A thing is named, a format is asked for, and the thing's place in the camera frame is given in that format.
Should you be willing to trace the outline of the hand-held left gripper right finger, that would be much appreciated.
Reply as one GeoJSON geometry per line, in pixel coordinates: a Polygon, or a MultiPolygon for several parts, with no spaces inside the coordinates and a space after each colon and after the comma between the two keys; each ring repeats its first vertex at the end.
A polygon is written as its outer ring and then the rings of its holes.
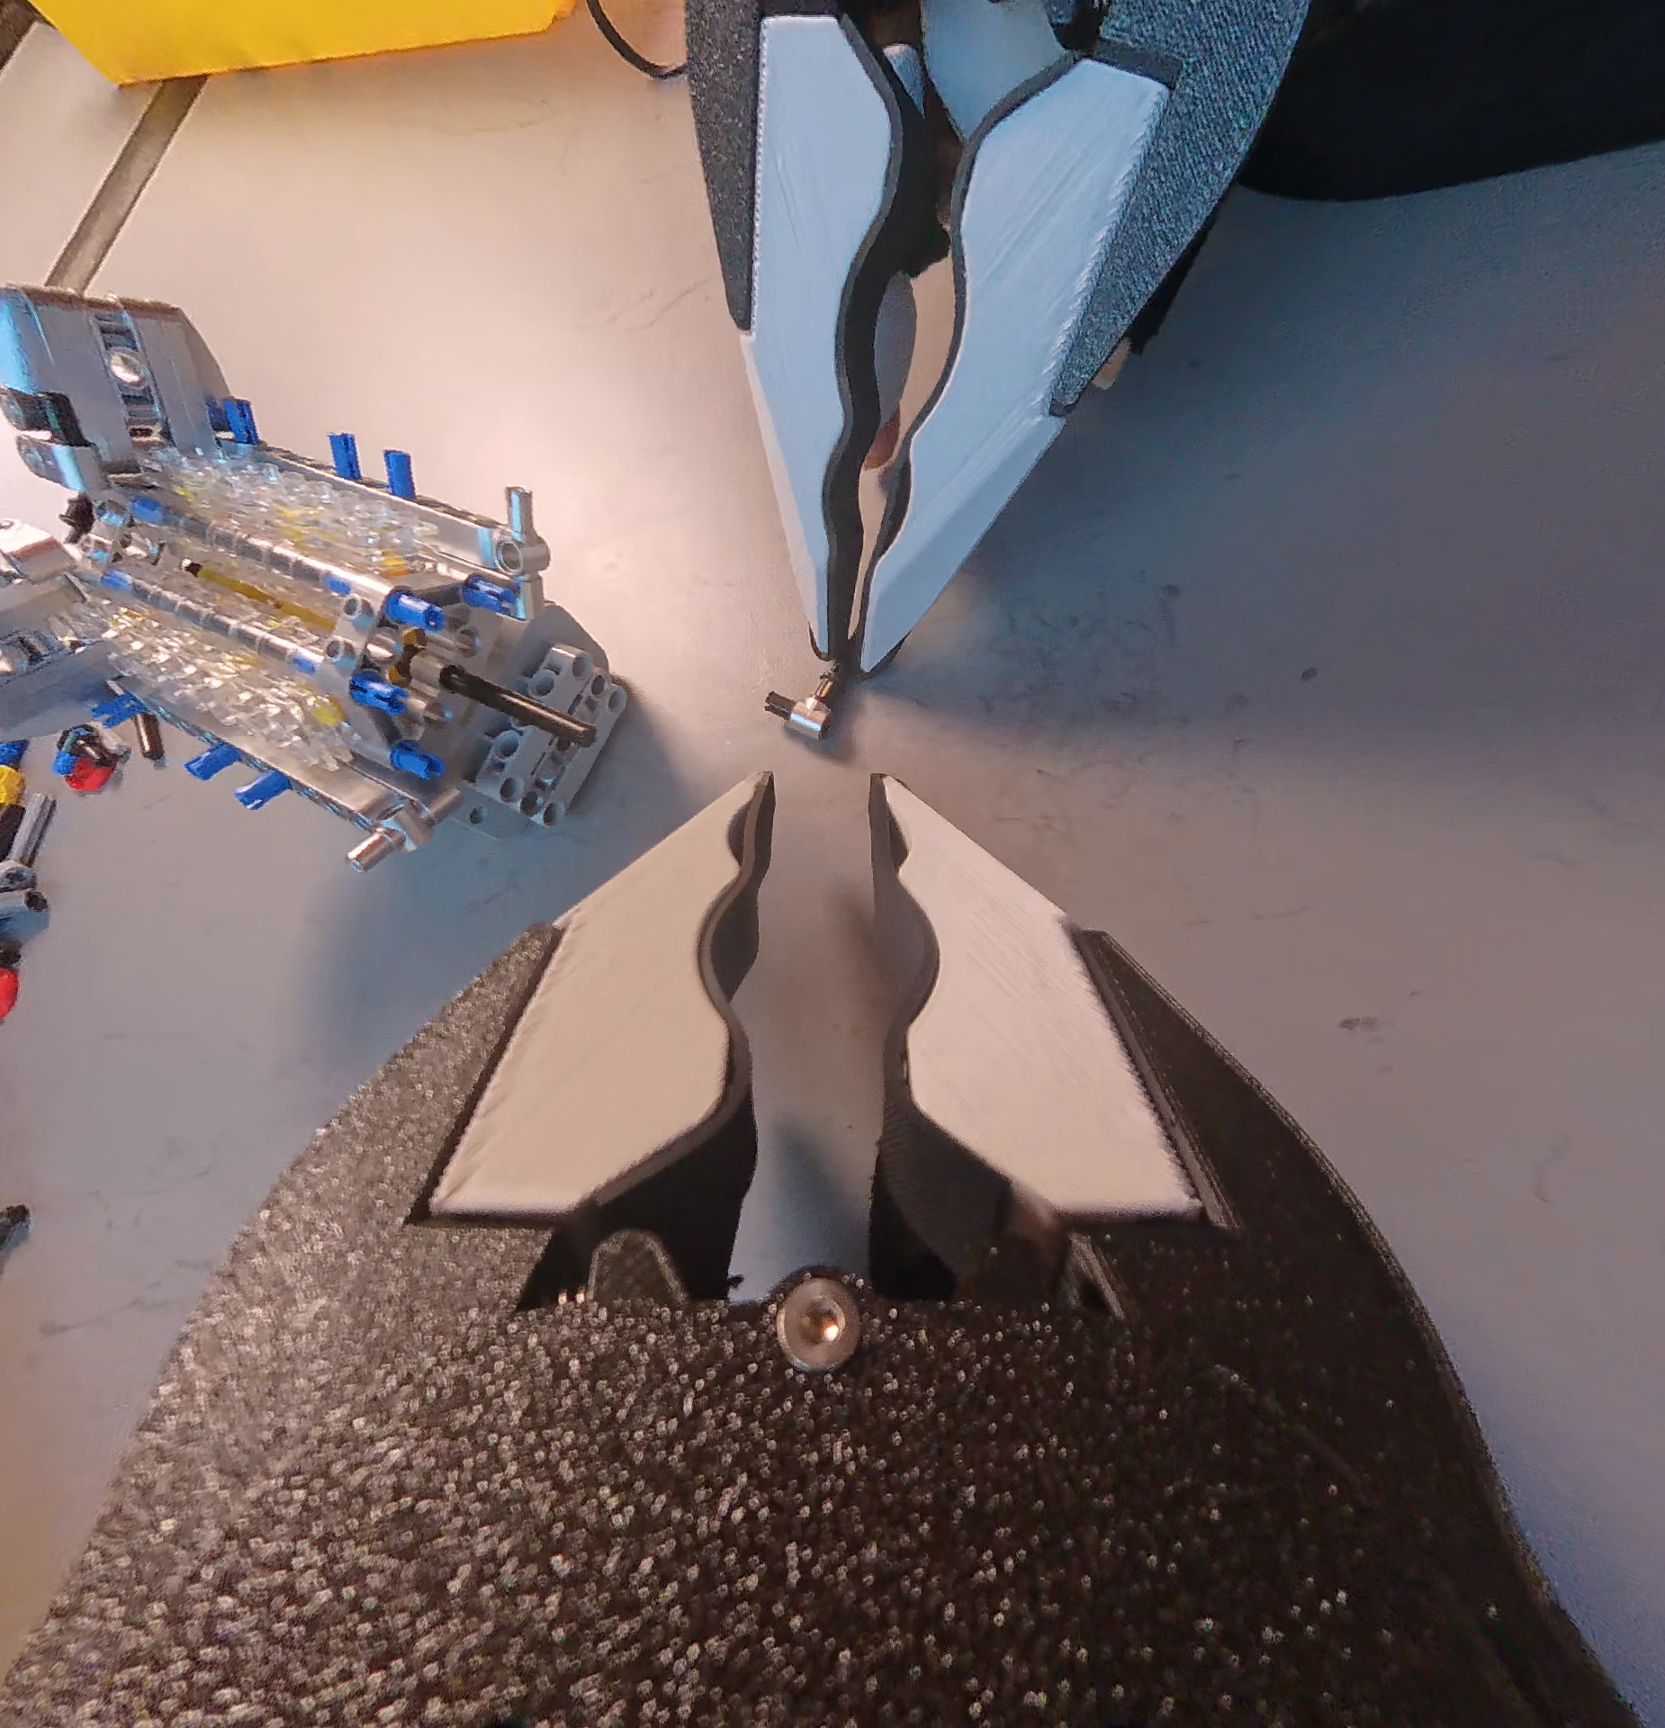
{"type": "Polygon", "coordinates": [[[929,1249],[1205,1208],[1063,909],[890,776],[877,918],[902,983],[879,1173],[929,1249]]]}

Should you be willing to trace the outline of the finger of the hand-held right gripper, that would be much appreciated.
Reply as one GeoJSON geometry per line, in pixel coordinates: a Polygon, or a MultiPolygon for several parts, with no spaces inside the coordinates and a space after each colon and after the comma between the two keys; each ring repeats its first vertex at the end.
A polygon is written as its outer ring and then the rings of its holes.
{"type": "Polygon", "coordinates": [[[791,569],[850,664],[859,482],[942,255],[919,9],[739,11],[739,335],[791,569]]]}
{"type": "Polygon", "coordinates": [[[967,144],[951,201],[951,356],[908,428],[863,605],[847,612],[852,673],[886,662],[1055,441],[1061,367],[1176,90],[1172,56],[1068,54],[967,144]]]}

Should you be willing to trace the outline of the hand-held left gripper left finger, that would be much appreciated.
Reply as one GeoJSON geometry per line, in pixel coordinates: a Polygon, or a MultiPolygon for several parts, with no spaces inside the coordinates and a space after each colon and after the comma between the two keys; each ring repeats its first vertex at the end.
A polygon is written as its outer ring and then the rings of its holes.
{"type": "Polygon", "coordinates": [[[749,776],[559,920],[433,1217],[568,1218],[731,1116],[751,1073],[731,997],[757,957],[773,815],[775,779],[749,776]]]}

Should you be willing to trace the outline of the toy engine model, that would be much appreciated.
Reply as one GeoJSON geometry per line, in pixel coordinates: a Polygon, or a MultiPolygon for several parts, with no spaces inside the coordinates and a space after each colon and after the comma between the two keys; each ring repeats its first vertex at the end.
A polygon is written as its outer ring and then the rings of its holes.
{"type": "Polygon", "coordinates": [[[0,522],[0,745],[168,723],[199,779],[247,767],[245,810],[296,794],[350,822],[348,862],[456,819],[551,828],[629,707],[609,655],[546,599],[533,497],[505,516],[424,497],[350,434],[323,464],[265,443],[175,306],[0,288],[0,410],[71,495],[64,529],[0,522]]]}

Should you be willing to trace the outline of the yellow plastic bin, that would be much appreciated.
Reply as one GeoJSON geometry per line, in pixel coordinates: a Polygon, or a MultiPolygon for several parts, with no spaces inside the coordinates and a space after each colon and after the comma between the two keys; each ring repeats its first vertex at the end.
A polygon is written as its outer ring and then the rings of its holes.
{"type": "Polygon", "coordinates": [[[575,2],[37,2],[118,84],[546,32],[575,2]]]}

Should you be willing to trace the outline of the scattered small coloured parts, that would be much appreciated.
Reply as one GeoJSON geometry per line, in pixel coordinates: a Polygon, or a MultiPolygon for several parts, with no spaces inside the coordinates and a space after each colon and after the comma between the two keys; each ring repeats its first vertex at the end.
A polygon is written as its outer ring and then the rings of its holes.
{"type": "MultiPolygon", "coordinates": [[[[110,786],[130,749],[112,740],[130,723],[139,752],[163,763],[166,745],[159,718],[136,696],[116,695],[91,711],[87,723],[65,727],[51,758],[62,788],[89,795],[110,786]]],[[[53,830],[58,801],[28,785],[28,741],[0,741],[0,1026],[17,1008],[24,986],[24,945],[51,911],[40,885],[38,857],[53,830]]]]}

